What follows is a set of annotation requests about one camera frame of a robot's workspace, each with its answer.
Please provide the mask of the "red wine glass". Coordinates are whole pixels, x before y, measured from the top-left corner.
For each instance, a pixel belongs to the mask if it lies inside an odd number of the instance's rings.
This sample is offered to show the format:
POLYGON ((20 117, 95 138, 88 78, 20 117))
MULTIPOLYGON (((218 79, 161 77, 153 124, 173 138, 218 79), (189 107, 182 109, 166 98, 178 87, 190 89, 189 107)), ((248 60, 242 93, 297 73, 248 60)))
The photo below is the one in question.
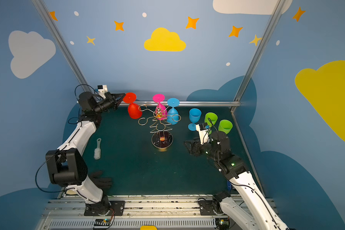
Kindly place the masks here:
POLYGON ((128 114, 132 119, 139 119, 143 112, 140 111, 139 105, 135 103, 137 96, 134 93, 127 93, 123 98, 123 102, 128 104, 128 114))

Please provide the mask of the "green wine glass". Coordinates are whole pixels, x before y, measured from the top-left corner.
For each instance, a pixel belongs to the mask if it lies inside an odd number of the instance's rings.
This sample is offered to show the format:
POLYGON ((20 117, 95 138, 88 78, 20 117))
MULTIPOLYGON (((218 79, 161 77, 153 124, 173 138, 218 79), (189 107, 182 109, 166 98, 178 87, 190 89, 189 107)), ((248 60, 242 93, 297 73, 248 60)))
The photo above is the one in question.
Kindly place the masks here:
POLYGON ((219 122, 218 131, 224 132, 225 134, 229 134, 232 128, 233 123, 229 120, 224 119, 219 122))
POLYGON ((215 124, 217 122, 217 119, 218 119, 218 116, 215 113, 213 112, 206 113, 204 122, 207 123, 207 128, 209 129, 208 130, 209 135, 212 133, 212 127, 216 129, 215 124))

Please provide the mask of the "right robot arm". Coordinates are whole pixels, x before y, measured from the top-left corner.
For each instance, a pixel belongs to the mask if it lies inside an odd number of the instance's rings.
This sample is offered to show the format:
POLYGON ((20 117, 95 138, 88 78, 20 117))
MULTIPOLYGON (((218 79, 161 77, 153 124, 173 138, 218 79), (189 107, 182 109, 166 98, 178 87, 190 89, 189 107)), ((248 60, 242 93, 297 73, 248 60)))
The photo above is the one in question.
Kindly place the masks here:
POLYGON ((232 153, 229 137, 223 131, 199 135, 197 139, 184 141, 188 152, 194 156, 206 155, 212 159, 215 167, 238 191, 249 209, 246 212, 231 195, 221 193, 215 196, 220 210, 243 230, 289 229, 265 199, 245 163, 232 153))

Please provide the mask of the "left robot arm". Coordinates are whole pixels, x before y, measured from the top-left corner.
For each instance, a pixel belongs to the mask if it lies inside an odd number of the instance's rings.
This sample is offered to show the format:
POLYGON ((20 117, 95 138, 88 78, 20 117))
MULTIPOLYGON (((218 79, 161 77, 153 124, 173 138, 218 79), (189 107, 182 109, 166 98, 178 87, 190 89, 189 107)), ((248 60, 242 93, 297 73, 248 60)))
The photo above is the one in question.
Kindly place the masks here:
POLYGON ((107 195, 104 194, 100 181, 94 181, 88 175, 88 167, 82 157, 90 137, 99 128, 101 114, 109 109, 116 110, 125 97, 125 93, 106 92, 98 96, 91 92, 79 95, 78 103, 81 115, 77 126, 68 139, 56 150, 46 154, 46 164, 52 184, 76 192, 85 201, 88 209, 95 209, 104 214, 110 210, 107 195))

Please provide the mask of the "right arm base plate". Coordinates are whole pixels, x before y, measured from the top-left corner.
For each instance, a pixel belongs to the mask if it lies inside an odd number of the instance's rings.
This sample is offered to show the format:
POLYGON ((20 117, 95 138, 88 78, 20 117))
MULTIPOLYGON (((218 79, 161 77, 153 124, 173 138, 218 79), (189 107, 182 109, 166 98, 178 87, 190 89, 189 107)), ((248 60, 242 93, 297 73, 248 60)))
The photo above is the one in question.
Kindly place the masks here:
POLYGON ((197 201, 201 216, 221 216, 222 212, 219 202, 216 200, 199 199, 197 201))

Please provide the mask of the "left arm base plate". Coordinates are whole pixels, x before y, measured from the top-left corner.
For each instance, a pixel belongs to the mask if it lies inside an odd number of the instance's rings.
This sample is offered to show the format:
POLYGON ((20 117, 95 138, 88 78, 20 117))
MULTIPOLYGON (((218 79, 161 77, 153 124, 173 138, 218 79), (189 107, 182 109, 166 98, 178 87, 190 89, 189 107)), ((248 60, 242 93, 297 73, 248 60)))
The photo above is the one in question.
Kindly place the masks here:
POLYGON ((108 201, 96 204, 86 204, 84 216, 122 216, 124 212, 125 201, 108 201))

